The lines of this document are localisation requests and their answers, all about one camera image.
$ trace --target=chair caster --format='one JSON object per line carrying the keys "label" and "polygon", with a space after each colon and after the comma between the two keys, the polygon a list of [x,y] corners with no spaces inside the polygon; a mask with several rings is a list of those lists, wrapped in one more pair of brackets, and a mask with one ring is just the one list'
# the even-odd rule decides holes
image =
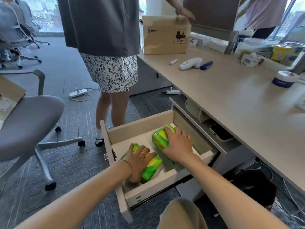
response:
{"label": "chair caster", "polygon": [[78,146],[81,147],[81,146],[85,146],[86,142],[83,140],[83,141],[79,141],[78,142]]}
{"label": "chair caster", "polygon": [[55,188],[56,188],[56,182],[52,182],[51,184],[45,185],[45,187],[44,187],[44,189],[45,189],[46,191],[52,191],[52,190],[55,189]]}
{"label": "chair caster", "polygon": [[61,127],[56,127],[55,132],[61,132]]}

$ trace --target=tissue pack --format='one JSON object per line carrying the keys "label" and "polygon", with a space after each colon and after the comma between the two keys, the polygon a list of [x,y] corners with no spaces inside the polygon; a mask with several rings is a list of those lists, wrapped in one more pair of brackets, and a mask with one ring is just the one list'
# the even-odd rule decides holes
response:
{"label": "tissue pack", "polygon": [[[169,127],[173,133],[176,133],[175,129],[172,126],[166,125],[166,127]],[[161,150],[167,148],[168,138],[164,128],[161,128],[152,134],[152,142],[154,143],[155,146],[157,146]]]}
{"label": "tissue pack", "polygon": [[[140,145],[137,143],[134,144],[133,153],[135,153],[140,148]],[[126,156],[127,152],[121,157],[120,160]],[[147,165],[145,170],[141,174],[141,183],[148,182],[151,178],[155,178],[159,175],[162,169],[162,159],[159,157],[154,157]]]}

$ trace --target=hand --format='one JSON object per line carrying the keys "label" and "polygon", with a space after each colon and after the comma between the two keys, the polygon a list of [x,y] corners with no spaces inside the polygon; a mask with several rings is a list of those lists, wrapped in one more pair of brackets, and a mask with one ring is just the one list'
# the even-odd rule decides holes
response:
{"label": "hand", "polygon": [[180,10],[176,9],[175,11],[176,11],[177,15],[182,15],[182,16],[188,17],[190,19],[196,20],[193,13],[184,7],[182,7],[182,9],[180,9]]}
{"label": "hand", "polygon": [[164,129],[168,137],[168,146],[163,149],[163,153],[168,158],[181,164],[186,157],[193,155],[190,135],[187,135],[185,131],[181,131],[178,127],[175,127],[176,133],[173,133],[168,127],[164,127]]}
{"label": "hand", "polygon": [[127,161],[132,167],[132,175],[129,178],[129,181],[139,183],[141,181],[141,173],[147,167],[151,159],[157,156],[157,153],[153,152],[145,157],[149,152],[149,148],[146,148],[144,145],[142,145],[135,153],[133,153],[133,146],[134,144],[132,143],[123,160]]}

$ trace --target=smartphone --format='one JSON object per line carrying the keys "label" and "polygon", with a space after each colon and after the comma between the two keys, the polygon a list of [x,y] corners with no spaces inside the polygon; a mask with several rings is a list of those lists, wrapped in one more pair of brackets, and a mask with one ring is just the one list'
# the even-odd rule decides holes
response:
{"label": "smartphone", "polygon": [[227,130],[221,127],[220,124],[210,126],[210,130],[217,137],[217,139],[222,142],[226,142],[234,138]]}

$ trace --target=open drawer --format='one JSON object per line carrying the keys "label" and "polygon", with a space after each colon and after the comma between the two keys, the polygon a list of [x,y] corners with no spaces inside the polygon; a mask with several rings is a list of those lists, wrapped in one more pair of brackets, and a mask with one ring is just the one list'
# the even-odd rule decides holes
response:
{"label": "open drawer", "polygon": [[173,185],[189,172],[180,164],[173,165],[165,155],[152,143],[151,134],[165,125],[179,127],[191,135],[193,153],[209,164],[217,153],[217,149],[205,138],[177,109],[168,110],[150,117],[146,117],[119,127],[106,130],[104,121],[101,121],[105,147],[109,165],[113,165],[128,150],[131,143],[138,143],[150,148],[150,152],[158,153],[162,158],[162,170],[157,177],[145,184],[131,185],[125,181],[116,188],[116,196],[120,211],[128,223],[132,222],[130,208],[144,202],[168,186]]}

